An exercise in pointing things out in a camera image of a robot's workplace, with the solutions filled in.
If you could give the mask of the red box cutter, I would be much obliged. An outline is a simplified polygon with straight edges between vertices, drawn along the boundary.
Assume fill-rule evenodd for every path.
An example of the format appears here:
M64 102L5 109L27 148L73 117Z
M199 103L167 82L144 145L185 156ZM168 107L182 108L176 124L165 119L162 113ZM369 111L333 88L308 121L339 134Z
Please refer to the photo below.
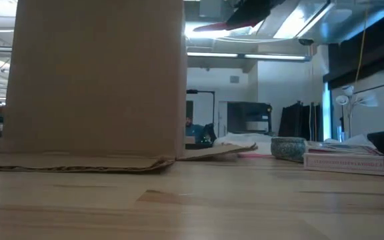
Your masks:
M242 27L248 27L249 24L243 23L243 24L233 24L230 25L227 22L220 22L220 23L212 23L209 25L204 25L200 27L194 28L194 32L206 32L206 31L230 31L234 29L239 29Z

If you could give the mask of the white bubble wrap sheet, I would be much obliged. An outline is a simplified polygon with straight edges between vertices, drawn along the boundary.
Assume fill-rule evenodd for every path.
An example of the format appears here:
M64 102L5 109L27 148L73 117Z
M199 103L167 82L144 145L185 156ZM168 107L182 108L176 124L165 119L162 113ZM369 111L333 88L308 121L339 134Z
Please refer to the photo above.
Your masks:
M213 145L219 146L231 144L246 147L255 143L257 149L245 152L245 154L271 155L271 139L272 136L260 133L228 133L226 136L216 139Z

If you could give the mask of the brown cardboard box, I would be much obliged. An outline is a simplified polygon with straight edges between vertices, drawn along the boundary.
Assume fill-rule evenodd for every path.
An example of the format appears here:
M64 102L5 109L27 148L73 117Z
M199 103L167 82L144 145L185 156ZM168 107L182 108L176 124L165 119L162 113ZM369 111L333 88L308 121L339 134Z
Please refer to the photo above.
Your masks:
M0 171L145 172L185 147L183 0L18 0Z

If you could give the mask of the pink playing card box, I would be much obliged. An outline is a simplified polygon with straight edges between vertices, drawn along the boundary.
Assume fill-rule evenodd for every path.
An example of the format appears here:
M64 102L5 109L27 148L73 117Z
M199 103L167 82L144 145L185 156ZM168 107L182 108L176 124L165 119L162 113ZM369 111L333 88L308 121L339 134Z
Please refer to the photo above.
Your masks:
M384 155L304 154L304 169L384 176Z

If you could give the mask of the fluorescent ceiling light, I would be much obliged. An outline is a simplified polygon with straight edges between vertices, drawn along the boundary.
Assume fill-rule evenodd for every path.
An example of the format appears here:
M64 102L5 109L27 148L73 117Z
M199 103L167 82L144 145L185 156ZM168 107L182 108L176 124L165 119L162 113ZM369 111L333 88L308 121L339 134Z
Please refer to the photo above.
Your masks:
M210 53L210 52L187 52L188 57L216 57L233 59L254 59L274 61L308 61L309 56L298 55L268 55L268 54L245 54L245 53Z

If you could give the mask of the black background cabinet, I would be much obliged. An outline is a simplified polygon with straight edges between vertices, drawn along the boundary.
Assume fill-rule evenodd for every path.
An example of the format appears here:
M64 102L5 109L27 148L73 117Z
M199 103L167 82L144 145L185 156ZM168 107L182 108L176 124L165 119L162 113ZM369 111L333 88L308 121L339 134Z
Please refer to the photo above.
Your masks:
M228 102L227 132L260 133L272 132L272 106L267 103Z

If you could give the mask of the black folded panel stack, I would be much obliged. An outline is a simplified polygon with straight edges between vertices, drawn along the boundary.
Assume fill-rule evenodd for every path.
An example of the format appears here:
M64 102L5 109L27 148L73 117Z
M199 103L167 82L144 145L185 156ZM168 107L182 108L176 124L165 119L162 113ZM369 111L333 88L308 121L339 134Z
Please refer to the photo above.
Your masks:
M279 137L300 137L307 141L323 140L323 116L320 104L304 105L298 101L284 107L278 131Z

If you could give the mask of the white floor lamp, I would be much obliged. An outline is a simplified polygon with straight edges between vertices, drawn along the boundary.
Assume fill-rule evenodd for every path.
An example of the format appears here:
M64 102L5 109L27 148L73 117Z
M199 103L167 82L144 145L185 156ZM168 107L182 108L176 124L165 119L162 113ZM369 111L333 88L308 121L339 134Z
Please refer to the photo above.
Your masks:
M354 86L347 85L341 88L343 94L335 98L335 102L346 109L347 116L347 136L352 138L353 110L356 106L377 107L378 100L372 93L354 93Z

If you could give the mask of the person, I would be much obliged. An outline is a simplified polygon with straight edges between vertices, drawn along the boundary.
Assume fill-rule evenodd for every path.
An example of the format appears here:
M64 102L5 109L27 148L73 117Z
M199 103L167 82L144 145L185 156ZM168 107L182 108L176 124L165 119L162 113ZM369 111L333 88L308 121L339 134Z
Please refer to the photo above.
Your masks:
M205 127L194 124L192 118L186 117L185 134L187 137L194 137L195 144L201 143Z

